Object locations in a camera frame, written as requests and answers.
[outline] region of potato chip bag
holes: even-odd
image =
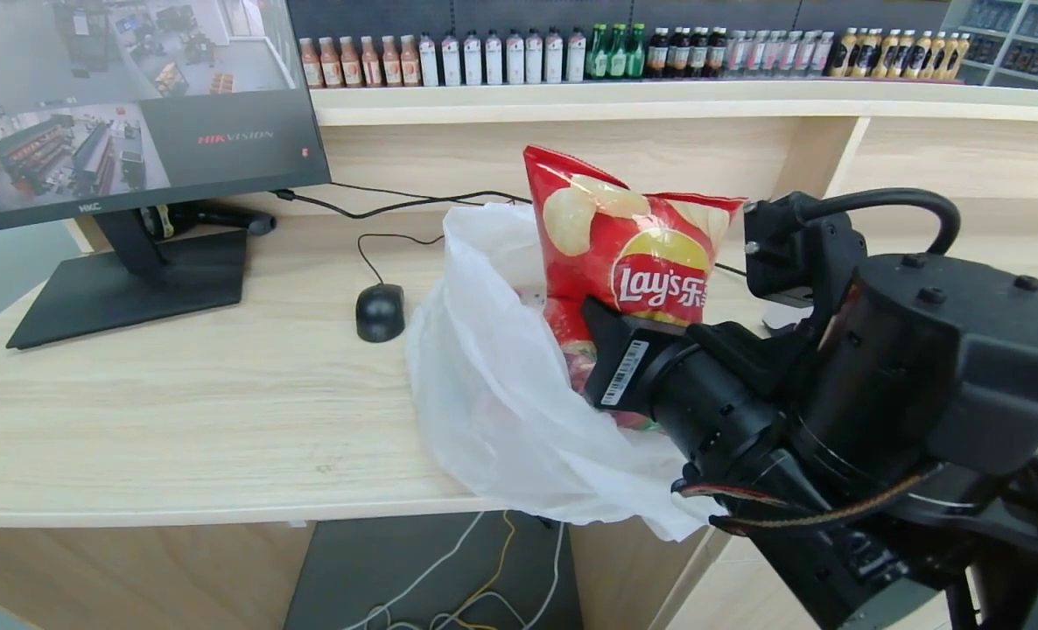
[[[583,390],[596,360],[580,314],[586,296],[636,318],[680,326],[702,322],[706,278],[746,199],[643,195],[549,148],[527,147],[523,160],[546,267],[544,318],[567,356],[574,390]],[[620,427],[654,427],[643,415],[613,415]]]

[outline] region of barcode label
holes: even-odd
[[[639,361],[643,361],[644,355],[647,352],[648,343],[646,340],[633,340],[633,343],[628,344],[628,352],[624,354],[623,359],[620,359],[620,366],[617,367],[617,374],[611,376],[611,382],[608,383],[608,388],[604,390],[604,395],[600,398],[600,404],[613,406],[620,403],[620,398],[624,394],[624,390],[628,389],[628,383],[632,382],[632,375],[635,374],[635,367],[639,367]]]

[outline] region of computer monitor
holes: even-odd
[[[144,209],[328,181],[284,0],[0,0],[0,230],[90,215],[114,250],[7,347],[239,302],[246,232],[156,244]]]

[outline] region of monitor screen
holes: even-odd
[[[328,180],[284,0],[0,0],[0,230]]]

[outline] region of robotic arm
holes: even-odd
[[[868,256],[845,213],[879,204],[938,215],[928,252]],[[810,318],[760,338],[589,298],[589,399],[658,421],[688,461],[676,500],[717,499],[711,525],[823,629],[887,627],[940,591],[955,630],[1038,629],[1038,279],[944,255],[959,216],[933,192],[792,192],[744,223],[748,291]]]

